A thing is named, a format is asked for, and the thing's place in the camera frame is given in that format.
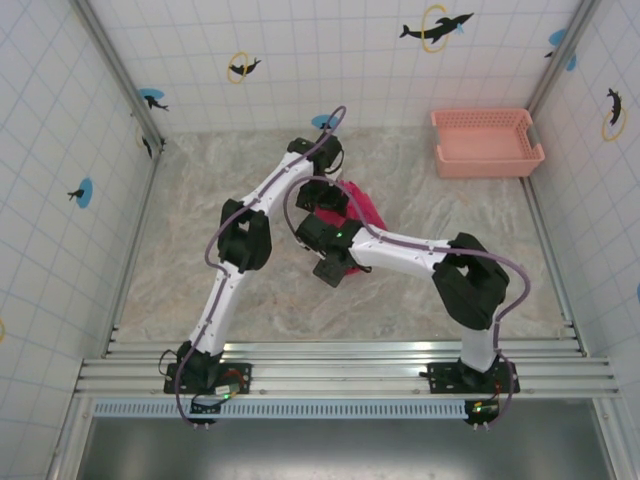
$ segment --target pink cloth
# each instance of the pink cloth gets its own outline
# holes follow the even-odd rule
[[[358,205],[362,209],[362,213],[364,213],[364,218],[371,225],[375,225],[378,228],[383,230],[387,229],[382,218],[380,218],[380,214],[376,210],[376,207],[373,205],[371,198],[369,195],[364,193],[362,190],[358,188],[358,186],[353,182],[340,182],[348,191],[353,195]],[[322,221],[329,223],[331,225],[335,225],[336,227],[340,227],[347,218],[351,218],[354,220],[359,220],[358,212],[356,212],[355,207],[352,205],[352,202],[349,201],[347,204],[347,216],[343,217],[339,213],[331,212],[329,210],[323,210],[321,208],[317,208],[315,210],[315,215],[321,219]],[[347,271],[347,275],[351,275],[352,273],[360,272],[361,270],[358,268],[351,268]]]

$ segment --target marble floor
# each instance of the marble floor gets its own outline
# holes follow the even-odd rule
[[[158,169],[148,222],[118,331],[119,341],[182,341],[216,272],[203,252],[222,204],[257,186],[290,140],[317,131],[226,132],[173,138]],[[475,235],[521,264],[533,282],[505,318],[503,337],[553,337],[562,318],[517,179],[438,178],[429,132],[420,128],[341,130],[343,178],[358,184],[391,231],[440,239]],[[296,212],[296,218],[304,218]],[[459,338],[434,285],[383,269],[346,277],[337,289],[311,272],[317,257],[271,219],[273,252],[240,300],[232,341],[425,340]],[[522,290],[512,272],[507,300]]]

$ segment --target gray floor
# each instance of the gray floor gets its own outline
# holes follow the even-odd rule
[[[516,401],[485,433],[462,420],[95,421],[86,480],[605,480],[589,402]]]
[[[181,341],[198,321],[215,271],[204,248],[228,198],[239,199],[280,162],[296,136],[317,131],[183,135],[162,157],[119,341]],[[424,129],[339,132],[344,179],[367,192],[391,231],[422,238],[475,235],[525,267],[526,303],[504,322],[505,337],[553,337],[562,320],[522,187],[516,179],[442,180]],[[435,287],[376,269],[332,289],[311,273],[317,257],[300,249],[282,215],[271,222],[273,253],[237,308],[234,341],[422,340],[459,337]],[[522,289],[512,282],[508,299]]]

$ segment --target pink plastic basket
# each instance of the pink plastic basket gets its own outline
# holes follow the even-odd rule
[[[527,177],[544,160],[524,108],[438,110],[431,122],[436,165],[443,178]]]

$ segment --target white tile wall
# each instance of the white tile wall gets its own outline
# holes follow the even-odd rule
[[[0,14],[0,478],[43,478],[79,359],[97,353],[150,172],[66,0]],[[91,177],[81,210],[68,191]]]
[[[420,39],[398,38],[403,24],[420,29],[427,0],[92,5],[136,85],[165,93],[170,111],[152,115],[169,134],[307,126],[341,103],[351,126],[421,125],[435,108],[525,106],[549,64],[549,36],[579,0],[440,3],[447,16],[474,16],[433,54]],[[430,15],[426,28],[443,15]],[[232,85],[227,68],[238,51],[261,63]]]
[[[534,176],[580,332],[593,355],[611,357],[618,405],[640,476],[640,15],[638,2],[607,0],[536,119],[547,160]],[[627,123],[605,141],[619,91]],[[617,127],[620,131],[624,113]]]

